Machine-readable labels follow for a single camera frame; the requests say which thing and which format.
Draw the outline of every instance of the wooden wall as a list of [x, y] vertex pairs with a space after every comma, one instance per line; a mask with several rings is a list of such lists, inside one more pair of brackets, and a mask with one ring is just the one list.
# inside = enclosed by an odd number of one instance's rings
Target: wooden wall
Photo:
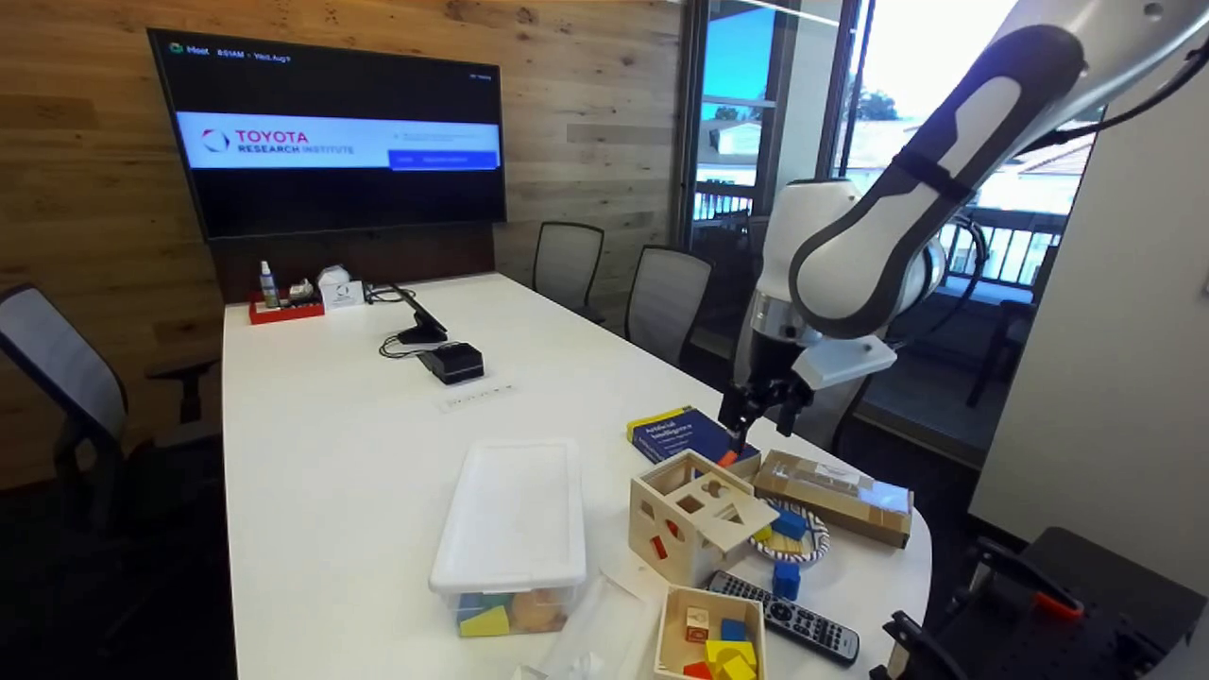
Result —
[[[143, 366], [220, 346], [220, 288], [159, 99], [147, 25], [502, 68], [510, 222], [496, 264], [530, 276], [536, 219], [607, 230], [595, 302], [667, 235], [678, 9], [666, 0], [3, 0], [0, 291], [41, 283], [122, 370], [132, 434], [170, 424]], [[57, 409], [0, 359], [0, 488], [50, 476]]]

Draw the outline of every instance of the small black box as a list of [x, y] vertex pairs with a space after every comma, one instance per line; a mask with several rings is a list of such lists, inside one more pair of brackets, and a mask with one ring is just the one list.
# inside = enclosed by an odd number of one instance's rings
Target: small black box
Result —
[[483, 354], [468, 345], [445, 345], [445, 346], [423, 352], [418, 361], [445, 384], [483, 373]]

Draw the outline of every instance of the red object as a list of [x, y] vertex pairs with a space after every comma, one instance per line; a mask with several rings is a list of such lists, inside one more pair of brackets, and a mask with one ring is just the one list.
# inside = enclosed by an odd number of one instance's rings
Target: red object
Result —
[[695, 662], [695, 665], [685, 665], [685, 680], [711, 680], [711, 665], [706, 662]]
[[285, 307], [285, 311], [270, 311], [260, 302], [250, 302], [250, 322], [254, 324], [274, 324], [274, 322], [295, 322], [295, 318], [322, 318], [323, 302], [307, 302], [307, 307]]
[[1059, 599], [1049, 594], [1030, 594], [1030, 607], [1037, 607], [1049, 621], [1066, 621], [1066, 624], [1084, 621], [1084, 607], [1067, 607], [1066, 599]]

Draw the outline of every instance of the television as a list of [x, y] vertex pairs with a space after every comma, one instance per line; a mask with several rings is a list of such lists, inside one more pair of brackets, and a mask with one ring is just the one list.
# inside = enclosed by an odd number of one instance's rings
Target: television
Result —
[[506, 219], [496, 64], [147, 39], [207, 242]]

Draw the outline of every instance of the white table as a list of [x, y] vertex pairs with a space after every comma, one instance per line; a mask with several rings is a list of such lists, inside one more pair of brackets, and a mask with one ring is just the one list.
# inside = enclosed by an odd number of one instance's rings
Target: white table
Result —
[[[644, 470], [622, 443], [633, 415], [717, 394], [506, 276], [415, 283], [415, 297], [483, 352], [488, 376], [442, 384], [379, 345], [408, 307], [311, 322], [222, 322], [222, 437], [235, 646], [241, 680], [468, 680], [536, 665], [555, 635], [455, 640], [428, 590], [464, 453], [476, 443], [565, 437], [580, 457], [588, 565], [643, 570], [627, 548], [627, 482]], [[751, 426], [755, 444], [831, 453]], [[880, 624], [925, 612], [933, 535], [913, 515], [904, 551], [831, 528], [800, 603], [853, 628], [861, 662], [828, 665], [772, 640], [775, 680], [866, 675], [890, 648]]]

